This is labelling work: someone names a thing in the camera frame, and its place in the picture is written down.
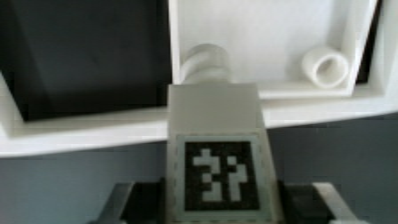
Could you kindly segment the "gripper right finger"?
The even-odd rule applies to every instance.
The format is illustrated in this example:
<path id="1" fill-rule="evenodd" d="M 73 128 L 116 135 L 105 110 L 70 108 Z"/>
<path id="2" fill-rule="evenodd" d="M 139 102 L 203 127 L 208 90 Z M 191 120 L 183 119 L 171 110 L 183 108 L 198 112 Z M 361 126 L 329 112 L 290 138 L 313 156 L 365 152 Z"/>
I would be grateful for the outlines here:
<path id="1" fill-rule="evenodd" d="M 313 187 L 334 215 L 329 224 L 372 224 L 358 218 L 334 185 L 327 182 L 315 182 Z"/>

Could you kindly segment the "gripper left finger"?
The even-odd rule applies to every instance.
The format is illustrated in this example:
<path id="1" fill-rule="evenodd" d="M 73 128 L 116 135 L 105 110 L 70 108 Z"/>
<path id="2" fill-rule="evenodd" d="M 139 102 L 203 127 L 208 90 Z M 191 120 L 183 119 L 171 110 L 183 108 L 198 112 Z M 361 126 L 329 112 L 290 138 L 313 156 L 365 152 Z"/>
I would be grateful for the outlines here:
<path id="1" fill-rule="evenodd" d="M 87 224 L 128 224 L 123 217 L 130 200 L 134 183 L 118 183 L 111 192 L 100 216 Z"/>

